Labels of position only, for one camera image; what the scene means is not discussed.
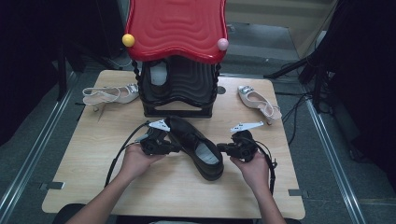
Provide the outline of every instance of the ball knob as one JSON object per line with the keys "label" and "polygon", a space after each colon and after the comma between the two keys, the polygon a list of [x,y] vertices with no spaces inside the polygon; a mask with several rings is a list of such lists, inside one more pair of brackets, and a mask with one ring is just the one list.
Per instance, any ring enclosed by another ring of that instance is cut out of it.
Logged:
{"label": "ball knob", "polygon": [[125,45],[125,47],[131,47],[134,45],[134,37],[130,34],[126,34],[122,37],[122,43]]}
{"label": "ball knob", "polygon": [[226,38],[221,38],[218,41],[219,50],[226,50],[228,48],[228,40]]}

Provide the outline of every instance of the person's right hand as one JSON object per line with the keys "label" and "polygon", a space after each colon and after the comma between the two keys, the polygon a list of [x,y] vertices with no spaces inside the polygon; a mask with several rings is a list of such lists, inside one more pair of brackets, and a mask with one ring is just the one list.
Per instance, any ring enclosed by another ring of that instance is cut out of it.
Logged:
{"label": "person's right hand", "polygon": [[241,170],[242,176],[253,191],[269,189],[268,164],[264,155],[259,151],[254,154],[253,160],[249,162],[244,162],[234,157],[230,157],[230,160]]}
{"label": "person's right hand", "polygon": [[146,155],[139,144],[133,144],[125,149],[118,178],[130,183],[147,171],[152,163],[164,158],[165,155]]}

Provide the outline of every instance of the red plastic top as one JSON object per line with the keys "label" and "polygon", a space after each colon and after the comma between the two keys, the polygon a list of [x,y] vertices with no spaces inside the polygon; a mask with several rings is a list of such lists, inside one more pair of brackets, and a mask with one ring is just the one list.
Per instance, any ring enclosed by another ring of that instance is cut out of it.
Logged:
{"label": "red plastic top", "polygon": [[228,39],[226,0],[130,0],[125,34],[134,36],[127,48],[137,61],[181,55],[200,63],[219,63],[226,51],[218,41]]}

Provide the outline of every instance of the wooden tabletop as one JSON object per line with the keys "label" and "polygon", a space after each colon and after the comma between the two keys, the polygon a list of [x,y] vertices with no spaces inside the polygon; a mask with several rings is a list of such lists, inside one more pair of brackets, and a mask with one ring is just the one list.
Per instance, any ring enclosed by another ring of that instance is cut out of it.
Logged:
{"label": "wooden tabletop", "polygon": [[[99,75],[95,87],[125,86],[134,82],[132,72],[106,70]],[[239,85],[252,86],[276,104],[274,88],[269,80],[220,77],[219,86],[224,87],[226,92],[218,94],[213,117],[186,118],[215,144],[231,143],[230,129],[239,122],[265,122],[258,109],[243,105],[237,93]],[[167,106],[181,108],[184,103],[175,102]],[[53,179],[64,182],[64,188],[49,189],[42,205],[43,210],[57,213],[66,204],[89,202],[103,189],[110,164],[131,132],[147,120],[160,119],[163,118],[146,118],[139,98],[126,105],[102,105],[97,112],[91,106],[86,106]],[[142,128],[132,141],[146,131],[147,128]],[[305,210],[301,196],[289,194],[289,189],[299,189],[299,186],[282,121],[277,120],[271,126],[265,124],[250,131],[255,140],[271,150],[278,163],[274,198],[282,216],[302,219]],[[122,157],[113,176],[120,169]],[[201,177],[189,156],[183,152],[170,153],[151,165],[124,191],[112,214],[260,218],[257,201],[241,172],[225,153],[223,158],[222,177],[207,181]]]}

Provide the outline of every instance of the person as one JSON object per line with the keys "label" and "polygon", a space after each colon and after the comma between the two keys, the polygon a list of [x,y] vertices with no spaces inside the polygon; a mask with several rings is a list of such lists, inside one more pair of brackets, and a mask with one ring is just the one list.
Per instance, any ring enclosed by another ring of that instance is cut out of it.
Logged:
{"label": "person", "polygon": [[[152,163],[164,157],[164,155],[148,156],[138,144],[128,146],[116,177],[88,204],[81,206],[66,223],[106,223],[128,185],[145,173]],[[259,204],[263,223],[286,223],[268,187],[269,168],[264,156],[258,151],[250,162],[240,161],[233,157],[230,157],[230,160],[240,169],[253,191]]]}

